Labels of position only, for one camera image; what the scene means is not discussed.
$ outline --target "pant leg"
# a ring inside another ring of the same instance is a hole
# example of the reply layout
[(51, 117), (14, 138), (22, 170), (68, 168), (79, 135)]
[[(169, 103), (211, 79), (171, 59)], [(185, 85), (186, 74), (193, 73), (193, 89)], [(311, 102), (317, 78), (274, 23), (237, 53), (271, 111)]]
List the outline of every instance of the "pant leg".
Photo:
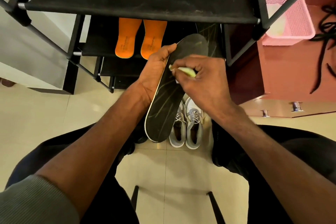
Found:
[[(12, 172), (6, 188), (36, 173), (46, 162), (85, 134), (93, 125), (49, 139), (25, 156)], [(117, 166), (133, 141), (127, 141), (100, 186), (81, 223), (139, 223), (125, 190), (115, 179)]]
[[(299, 129), (266, 125), (259, 127), (310, 167), (336, 184), (336, 142)], [(221, 150), (229, 153), (229, 156), (219, 155), (216, 158), (217, 163), (223, 164), (233, 173), (244, 176), (249, 182), (248, 223), (292, 223), (272, 189), (243, 149), (233, 142), (235, 140), (226, 131), (222, 131), (223, 129), (217, 124), (213, 126), (213, 129), (214, 147), (222, 147), (217, 148), (214, 151), (215, 154), (218, 155)]]

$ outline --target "gray sneaker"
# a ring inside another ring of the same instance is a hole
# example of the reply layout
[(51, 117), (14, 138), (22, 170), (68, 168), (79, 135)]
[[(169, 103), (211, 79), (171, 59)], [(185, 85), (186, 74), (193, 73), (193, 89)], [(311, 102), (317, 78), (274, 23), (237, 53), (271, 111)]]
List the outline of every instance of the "gray sneaker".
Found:
[(169, 135), (169, 141), (175, 148), (182, 147), (186, 141), (186, 122), (184, 120), (184, 104), (182, 101), (175, 116), (175, 122)]
[(185, 102), (185, 119), (187, 121), (187, 139), (185, 145), (196, 150), (203, 138), (203, 111), (191, 98)]

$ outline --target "black chair leg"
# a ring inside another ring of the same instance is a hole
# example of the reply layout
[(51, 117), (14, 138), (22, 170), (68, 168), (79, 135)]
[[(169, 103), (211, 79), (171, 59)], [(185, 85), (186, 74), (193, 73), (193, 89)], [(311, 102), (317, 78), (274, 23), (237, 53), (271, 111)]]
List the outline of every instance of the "black chair leg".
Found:
[(138, 192), (139, 192), (139, 186), (136, 185), (133, 191), (133, 195), (131, 198), (131, 203), (133, 206), (133, 209), (136, 210), (137, 209), (137, 201), (138, 201)]
[(213, 209), (213, 212), (215, 213), (217, 224), (225, 224), (223, 215), (222, 215), (221, 210), (219, 209), (219, 207), (217, 205), (216, 199), (213, 196), (212, 191), (208, 192), (207, 195), (210, 197), (212, 209)]

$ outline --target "drawer knob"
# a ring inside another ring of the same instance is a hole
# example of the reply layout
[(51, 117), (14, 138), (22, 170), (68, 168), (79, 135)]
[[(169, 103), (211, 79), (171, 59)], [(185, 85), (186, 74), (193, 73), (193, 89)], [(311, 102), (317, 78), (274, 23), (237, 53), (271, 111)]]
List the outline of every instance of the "drawer knob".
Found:
[(262, 111), (262, 116), (263, 116), (264, 118), (269, 117), (269, 115), (268, 115), (268, 110), (263, 110), (263, 111)]
[(293, 111), (292, 112), (303, 112), (301, 109), (300, 102), (292, 102), (293, 105)]

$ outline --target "black shoe rack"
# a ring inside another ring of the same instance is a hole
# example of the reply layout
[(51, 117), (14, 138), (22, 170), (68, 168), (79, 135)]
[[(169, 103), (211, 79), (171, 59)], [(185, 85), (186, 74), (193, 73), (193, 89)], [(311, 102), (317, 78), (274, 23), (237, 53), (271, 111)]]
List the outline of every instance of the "black shoe rack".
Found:
[[(136, 36), (133, 57), (121, 59), (115, 55), (119, 17), (168, 21), (163, 45), (178, 43), (198, 32), (208, 40), (210, 56), (224, 57), (231, 66), (296, 1), (287, 0), (271, 18), (265, 0), (0, 0), (0, 5), (22, 26), (64, 54), (69, 66), (83, 69), (113, 92), (136, 81), (146, 64), (140, 54), (145, 35), (143, 23)], [(27, 10), (77, 14), (67, 52), (31, 25)], [(80, 43), (85, 15), (91, 15), (91, 22), (86, 42)], [(247, 41), (238, 49), (230, 46), (229, 24), (251, 28), (241, 33)], [(97, 57), (94, 73), (79, 63), (81, 56)], [(101, 82), (100, 76), (111, 77), (110, 84)]]

